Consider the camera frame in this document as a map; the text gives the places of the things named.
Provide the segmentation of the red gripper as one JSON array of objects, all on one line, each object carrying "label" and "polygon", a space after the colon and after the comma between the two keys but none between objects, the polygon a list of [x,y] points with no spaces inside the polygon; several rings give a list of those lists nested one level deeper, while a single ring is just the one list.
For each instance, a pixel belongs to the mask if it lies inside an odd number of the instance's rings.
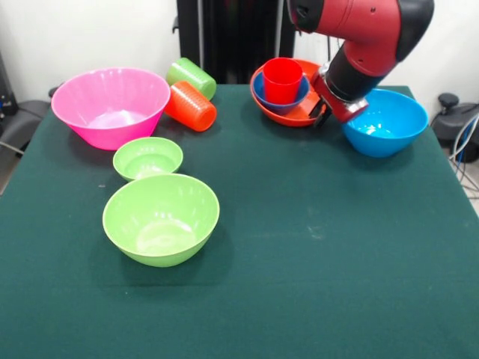
[{"label": "red gripper", "polygon": [[332,93],[326,84],[326,74],[330,63],[320,66],[311,78],[311,87],[319,99],[309,113],[309,117],[316,117],[314,128],[320,128],[333,115],[340,123],[347,123],[362,114],[369,106],[363,97],[354,102],[347,102]]}]

